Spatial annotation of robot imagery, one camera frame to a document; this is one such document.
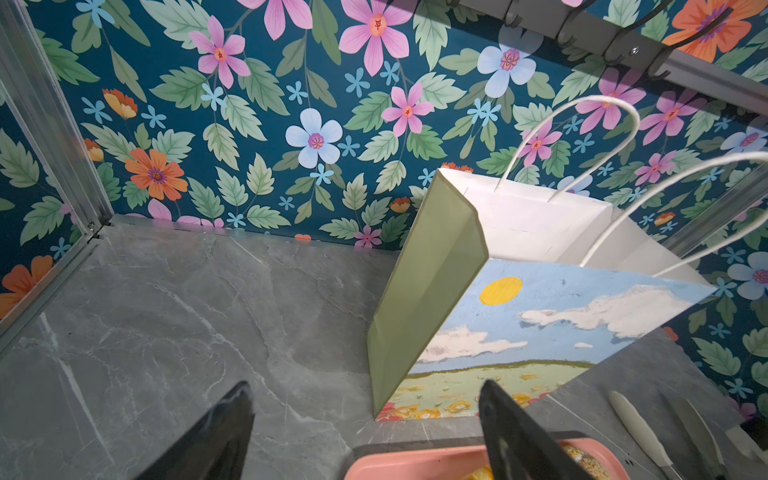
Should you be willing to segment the painted landscape paper bag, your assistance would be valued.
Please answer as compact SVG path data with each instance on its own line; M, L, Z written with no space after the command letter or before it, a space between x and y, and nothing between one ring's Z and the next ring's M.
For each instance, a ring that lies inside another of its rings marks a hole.
M713 290L630 209L442 168L368 333L373 415L474 416L488 380L536 400Z

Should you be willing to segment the sesame bun far right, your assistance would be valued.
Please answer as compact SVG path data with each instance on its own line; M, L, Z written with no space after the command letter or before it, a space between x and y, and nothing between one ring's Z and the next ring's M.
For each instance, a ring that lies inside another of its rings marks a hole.
M593 479L612 480L610 471L593 455L571 443L560 443L560 447Z

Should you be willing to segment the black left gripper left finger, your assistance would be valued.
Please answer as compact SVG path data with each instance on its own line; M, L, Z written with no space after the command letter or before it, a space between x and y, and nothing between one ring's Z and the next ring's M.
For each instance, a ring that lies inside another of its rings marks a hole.
M138 477L241 478L254 418L250 385L240 381Z

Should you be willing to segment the black hook rail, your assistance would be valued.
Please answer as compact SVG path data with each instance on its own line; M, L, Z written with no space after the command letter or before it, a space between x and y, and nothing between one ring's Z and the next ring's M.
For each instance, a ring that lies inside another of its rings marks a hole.
M572 7L562 1L462 1L462 6L500 19L507 26L521 26L601 56L609 64L622 64L746 110L767 113L767 86L733 71L695 58L680 50L723 23L730 8L713 23L672 45L643 36L639 28L657 17L666 1L634 23L621 27L587 12L590 1Z

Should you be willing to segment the pink plastic tray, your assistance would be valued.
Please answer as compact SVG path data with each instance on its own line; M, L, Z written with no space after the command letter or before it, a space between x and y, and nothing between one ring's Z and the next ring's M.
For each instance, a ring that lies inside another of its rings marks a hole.
M593 457L608 476L629 479L623 464L602 443L590 438L557 440ZM489 463L486 447L463 446L373 454L353 462L344 479L464 479Z

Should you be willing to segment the metal tongs white tips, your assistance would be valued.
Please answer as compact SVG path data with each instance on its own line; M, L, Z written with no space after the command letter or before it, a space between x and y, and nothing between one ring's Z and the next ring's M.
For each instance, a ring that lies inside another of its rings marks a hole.
M691 401L665 398L661 420L652 420L622 393L609 402L629 435L668 479L729 479L722 449Z

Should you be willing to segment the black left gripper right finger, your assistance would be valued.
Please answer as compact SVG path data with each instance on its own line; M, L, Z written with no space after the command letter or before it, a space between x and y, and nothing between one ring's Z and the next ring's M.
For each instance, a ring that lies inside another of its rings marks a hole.
M557 442L501 386L484 382L479 418L496 479L589 480Z

